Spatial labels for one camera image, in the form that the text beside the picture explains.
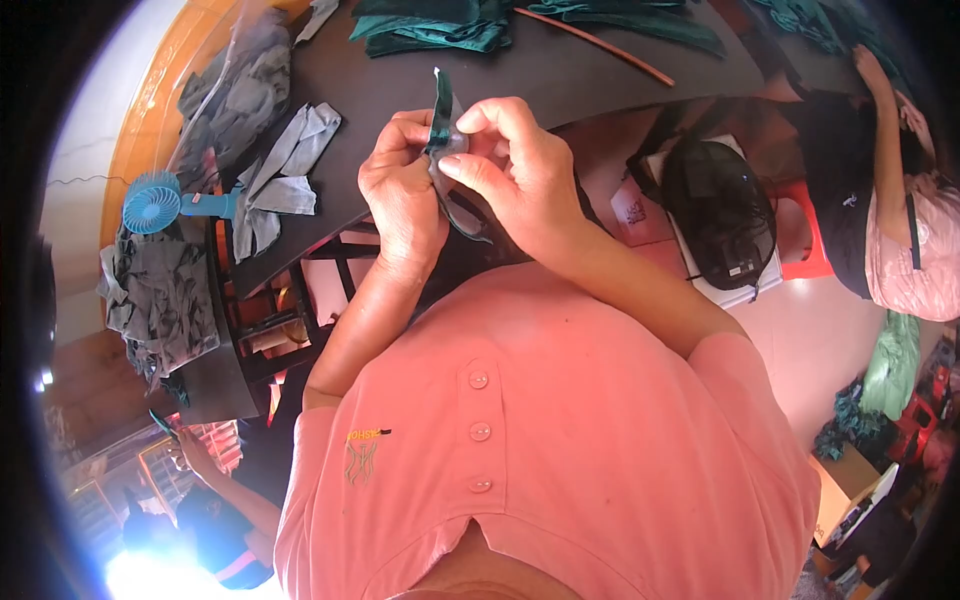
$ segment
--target handheld fan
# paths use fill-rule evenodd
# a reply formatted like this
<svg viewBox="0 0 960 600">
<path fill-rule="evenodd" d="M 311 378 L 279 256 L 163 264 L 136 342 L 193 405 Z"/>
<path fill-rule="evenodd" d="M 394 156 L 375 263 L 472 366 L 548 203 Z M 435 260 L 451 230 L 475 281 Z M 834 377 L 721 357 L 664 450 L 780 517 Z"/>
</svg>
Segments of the handheld fan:
<svg viewBox="0 0 960 600">
<path fill-rule="evenodd" d="M 133 180 L 123 201 L 123 224 L 133 233 L 157 233 L 177 215 L 232 219 L 243 185 L 229 194 L 180 194 L 180 182 L 169 171 L 144 173 Z"/>
</svg>

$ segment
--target hand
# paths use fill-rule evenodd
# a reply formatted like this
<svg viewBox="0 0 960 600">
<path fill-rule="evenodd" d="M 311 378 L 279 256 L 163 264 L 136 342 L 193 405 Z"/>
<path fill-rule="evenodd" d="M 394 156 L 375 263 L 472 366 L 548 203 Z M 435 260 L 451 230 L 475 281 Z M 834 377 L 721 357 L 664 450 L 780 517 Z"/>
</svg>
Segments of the hand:
<svg viewBox="0 0 960 600">
<path fill-rule="evenodd" d="M 405 276 L 429 275 L 449 231 L 427 172 L 430 161 L 420 155 L 431 115 L 429 109 L 395 114 L 357 174 L 380 232 L 380 260 Z"/>
<path fill-rule="evenodd" d="M 457 121 L 470 153 L 440 161 L 450 178 L 486 199 L 521 250 L 543 262 L 588 223 L 573 182 L 573 153 L 537 125 L 519 98 L 490 98 Z M 488 158 L 508 158 L 494 164 Z"/>
<path fill-rule="evenodd" d="M 924 147 L 931 160 L 937 159 L 937 151 L 933 148 L 933 138 L 930 136 L 930 129 L 926 124 L 924 114 L 913 106 L 910 99 L 903 95 L 899 90 L 894 91 L 900 99 L 900 119 L 906 123 L 907 128 L 917 135 L 920 145 Z"/>
<path fill-rule="evenodd" d="M 183 467 L 186 466 L 197 473 L 201 479 L 220 472 L 217 464 L 206 451 L 206 444 L 201 442 L 192 431 L 181 429 L 176 433 L 180 448 L 170 448 L 168 452 L 178 470 L 184 470 Z"/>
<path fill-rule="evenodd" d="M 876 59 L 874 53 L 862 44 L 853 47 L 853 63 L 856 70 L 863 78 L 863 83 L 870 88 L 870 93 L 874 95 L 877 102 L 893 100 L 893 87 L 890 86 L 890 79 L 883 72 L 880 61 Z"/>
</svg>

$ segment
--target dark green fabric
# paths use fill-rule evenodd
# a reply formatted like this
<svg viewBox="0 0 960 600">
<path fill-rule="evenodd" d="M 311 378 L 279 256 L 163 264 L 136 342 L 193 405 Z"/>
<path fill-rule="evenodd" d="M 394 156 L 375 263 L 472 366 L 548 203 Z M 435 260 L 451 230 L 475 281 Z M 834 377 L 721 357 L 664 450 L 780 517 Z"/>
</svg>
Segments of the dark green fabric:
<svg viewBox="0 0 960 600">
<path fill-rule="evenodd" d="M 725 57 L 727 51 L 723 42 L 712 29 L 669 10 L 681 8 L 684 4 L 684 0 L 541 0 L 527 8 L 537 14 L 559 16 L 566 23 L 613 25 Z"/>
<path fill-rule="evenodd" d="M 770 18 L 784 31 L 802 34 L 831 54 L 843 54 L 843 44 L 817 0 L 753 1 L 768 7 Z"/>
<path fill-rule="evenodd" d="M 480 18 L 480 3 L 477 0 L 433 0 L 411 2 L 410 0 L 371 0 L 360 2 L 350 13 L 353 18 L 361 16 L 415 16 L 431 21 L 467 24 Z"/>
<path fill-rule="evenodd" d="M 801 34 L 826 52 L 844 55 L 856 44 L 874 53 L 891 78 L 900 75 L 873 21 L 844 0 L 821 4 L 818 0 L 753 0 L 770 9 L 770 18 L 786 32 Z"/>
<path fill-rule="evenodd" d="M 642 7 L 676 8 L 685 5 L 686 0 L 540 0 L 527 9 L 537 14 L 560 14 L 568 11 L 625 14 Z"/>
<path fill-rule="evenodd" d="M 469 139 L 457 131 L 456 122 L 464 113 L 463 107 L 457 102 L 453 94 L 453 86 L 446 73 L 434 68 L 437 76 L 437 100 L 433 106 L 433 120 L 430 122 L 430 137 L 423 153 L 430 156 L 430 166 L 427 170 L 433 187 L 437 191 L 437 202 L 440 210 L 450 224 L 467 238 L 476 242 L 491 244 L 489 237 L 484 235 L 483 222 L 470 211 L 450 200 L 450 190 L 454 181 L 444 175 L 438 163 L 444 156 L 466 152 L 469 148 Z"/>
<path fill-rule="evenodd" d="M 407 36 L 398 36 L 396 34 L 378 34 L 364 40 L 364 52 L 371 59 L 400 52 L 435 50 L 439 48 L 449 48 L 449 46 L 437 44 L 432 41 L 421 41 Z"/>
<path fill-rule="evenodd" d="M 510 45 L 507 11 L 512 0 L 455 0 L 456 6 L 448 8 L 424 6 L 428 4 L 446 2 L 361 2 L 353 12 L 360 16 L 350 40 L 366 37 L 369 57 L 445 47 L 490 52 Z"/>
<path fill-rule="evenodd" d="M 432 153 L 445 148 L 450 143 L 450 117 L 453 113 L 453 85 L 450 78 L 440 69 L 436 69 L 437 100 L 433 104 L 433 119 L 430 121 L 430 137 L 423 151 Z"/>
<path fill-rule="evenodd" d="M 863 44 L 874 53 L 874 56 L 880 62 L 880 66 L 883 67 L 883 70 L 891 79 L 896 77 L 906 79 L 903 71 L 897 67 L 897 61 L 888 50 L 889 43 L 876 28 L 869 15 L 842 1 L 838 2 L 834 8 L 824 5 L 824 10 L 828 17 L 833 18 L 840 41 L 851 48 L 856 44 Z"/>
</svg>

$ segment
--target wall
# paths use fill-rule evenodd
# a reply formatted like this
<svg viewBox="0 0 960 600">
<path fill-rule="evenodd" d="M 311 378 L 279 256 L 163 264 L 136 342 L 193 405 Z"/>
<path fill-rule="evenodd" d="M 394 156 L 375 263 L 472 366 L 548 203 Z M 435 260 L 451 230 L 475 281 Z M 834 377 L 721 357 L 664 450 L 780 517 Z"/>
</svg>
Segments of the wall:
<svg viewBox="0 0 960 600">
<path fill-rule="evenodd" d="M 84 336 L 54 351 L 53 383 L 43 393 L 45 409 L 56 410 L 78 455 L 85 458 L 132 435 L 152 421 L 147 410 L 163 416 L 179 409 L 162 390 L 144 396 L 147 384 L 127 360 L 120 334 L 108 329 Z"/>
<path fill-rule="evenodd" d="M 70 181 L 109 172 L 133 99 L 183 0 L 142 0 L 94 61 L 64 120 L 47 174 L 40 232 L 53 244 L 58 345 L 104 328 L 100 221 L 107 181 Z"/>
</svg>

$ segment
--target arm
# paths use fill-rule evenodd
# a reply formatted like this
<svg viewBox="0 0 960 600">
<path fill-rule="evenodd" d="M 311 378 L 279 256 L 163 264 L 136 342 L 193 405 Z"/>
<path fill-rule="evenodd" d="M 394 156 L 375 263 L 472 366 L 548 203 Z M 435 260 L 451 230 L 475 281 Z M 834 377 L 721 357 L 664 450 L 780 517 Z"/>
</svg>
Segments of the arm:
<svg viewBox="0 0 960 600">
<path fill-rule="evenodd" d="M 340 403 L 360 371 L 410 322 L 427 275 L 406 273 L 377 257 L 310 371 L 303 410 Z"/>
<path fill-rule="evenodd" d="M 863 46 L 853 50 L 857 71 L 876 102 L 874 189 L 876 224 L 880 232 L 901 246 L 910 247 L 903 164 L 900 160 L 900 117 L 893 87 L 876 57 Z"/>
<path fill-rule="evenodd" d="M 218 469 L 201 477 L 253 525 L 253 531 L 244 536 L 244 541 L 258 561 L 266 566 L 273 566 L 280 509 L 267 498 L 233 481 L 229 475 L 224 475 Z"/>
<path fill-rule="evenodd" d="M 577 201 L 570 149 L 540 129 L 522 100 L 481 101 L 457 128 L 473 134 L 472 152 L 492 149 L 502 156 L 509 144 L 511 164 L 504 171 L 470 154 L 444 158 L 441 169 L 480 193 L 517 245 L 546 268 L 630 315 L 683 358 L 714 333 L 746 336 L 736 319 L 696 288 L 587 220 Z"/>
<path fill-rule="evenodd" d="M 736 319 L 695 287 L 631 251 L 586 219 L 579 234 L 540 262 L 594 298 L 633 317 L 683 358 L 714 333 L 729 331 L 747 336 Z"/>
<path fill-rule="evenodd" d="M 307 378 L 303 410 L 337 406 L 357 375 L 403 332 L 437 264 L 448 223 L 420 149 L 432 111 L 398 112 L 360 167 L 357 184 L 380 232 L 380 255 Z"/>
<path fill-rule="evenodd" d="M 233 505 L 253 525 L 244 540 L 264 565 L 274 563 L 274 542 L 280 524 L 280 509 L 262 495 L 223 474 L 210 458 L 206 446 L 189 429 L 177 432 L 183 460 L 212 490 Z"/>
</svg>

